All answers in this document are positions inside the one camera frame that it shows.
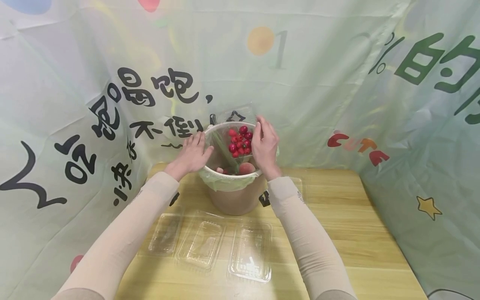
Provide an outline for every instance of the table surface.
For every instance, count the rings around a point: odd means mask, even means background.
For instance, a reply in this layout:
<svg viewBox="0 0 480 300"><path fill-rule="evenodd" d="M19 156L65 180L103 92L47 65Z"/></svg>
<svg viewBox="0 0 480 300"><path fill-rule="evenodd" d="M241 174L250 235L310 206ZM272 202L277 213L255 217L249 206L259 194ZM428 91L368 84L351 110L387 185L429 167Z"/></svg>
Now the table surface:
<svg viewBox="0 0 480 300"><path fill-rule="evenodd" d="M149 178L164 166L154 166ZM296 181L297 186L338 249L359 300L427 299L355 172L306 168L286 168L283 171L287 176L300 179ZM269 257L272 277L268 283L228 274L234 224L239 217L225 216L227 229L210 272L198 272L179 265L175 255L194 213L202 210L223 216L210 202L207 187L197 174L185 177L179 192L176 204L166 211L172 212L177 205L185 208L175 253L171 256L145 255L155 231L154 224L127 269L116 299L308 299L287 236L270 206L259 204L255 210L242 216L261 219L272 226Z"/></svg>

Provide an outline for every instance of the trash bin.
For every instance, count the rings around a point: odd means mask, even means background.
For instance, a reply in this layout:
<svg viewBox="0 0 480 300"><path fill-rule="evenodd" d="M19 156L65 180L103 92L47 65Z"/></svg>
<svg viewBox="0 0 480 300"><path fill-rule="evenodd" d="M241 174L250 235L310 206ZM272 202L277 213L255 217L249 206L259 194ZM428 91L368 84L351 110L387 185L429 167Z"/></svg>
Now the trash bin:
<svg viewBox="0 0 480 300"><path fill-rule="evenodd" d="M249 131L253 131L255 125L245 122L225 122L218 125L210 125L205 131L205 146L213 145L215 150L212 153L206 166L200 170L199 174L204 183L208 186L210 199L212 203L223 213L227 215L239 216L252 211L258 204L258 197L265 190L265 179L262 172L258 169L253 173L246 175L225 175L216 172L218 167L232 168L232 157L230 153L222 152L218 145L218 139L222 137L227 140L228 131L231 128L238 129L241 126L247 126ZM255 166L252 155L234 159L239 165L242 162L250 162Z"/></svg>

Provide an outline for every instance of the orange circle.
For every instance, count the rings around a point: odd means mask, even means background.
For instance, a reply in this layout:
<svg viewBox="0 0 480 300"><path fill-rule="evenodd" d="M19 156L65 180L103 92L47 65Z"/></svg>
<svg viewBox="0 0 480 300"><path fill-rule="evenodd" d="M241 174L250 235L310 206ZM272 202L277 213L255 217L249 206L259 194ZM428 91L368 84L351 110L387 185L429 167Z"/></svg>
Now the orange circle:
<svg viewBox="0 0 480 300"><path fill-rule="evenodd" d="M268 27L257 27L250 31L247 46L254 55L264 55L273 46L275 35Z"/></svg>

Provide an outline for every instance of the yellow star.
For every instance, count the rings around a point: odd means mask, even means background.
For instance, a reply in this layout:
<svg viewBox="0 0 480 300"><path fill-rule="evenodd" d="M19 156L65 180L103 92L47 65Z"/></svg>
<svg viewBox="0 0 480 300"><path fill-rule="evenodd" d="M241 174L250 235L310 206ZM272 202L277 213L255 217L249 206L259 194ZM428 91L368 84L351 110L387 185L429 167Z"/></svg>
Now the yellow star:
<svg viewBox="0 0 480 300"><path fill-rule="evenodd" d="M443 215L442 212L435 207L435 202L432 197L428 199L422 199L417 196L417 200L419 202L418 210L427 213L433 221L435 221L435 215Z"/></svg>

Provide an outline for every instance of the beige arm sleeve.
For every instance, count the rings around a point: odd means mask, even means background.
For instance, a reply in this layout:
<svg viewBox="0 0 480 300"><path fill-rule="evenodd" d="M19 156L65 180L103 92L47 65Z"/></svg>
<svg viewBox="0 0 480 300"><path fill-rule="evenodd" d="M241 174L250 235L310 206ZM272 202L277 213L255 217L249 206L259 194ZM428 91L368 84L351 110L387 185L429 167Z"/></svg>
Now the beige arm sleeve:
<svg viewBox="0 0 480 300"><path fill-rule="evenodd" d="M285 229L310 299L330 290L355 293L332 240L289 177L268 183L270 204Z"/></svg>
<svg viewBox="0 0 480 300"><path fill-rule="evenodd" d="M59 293L89 289L105 300L115 296L120 280L149 228L177 193L179 183L161 172L154 175L132 202L95 241Z"/></svg>

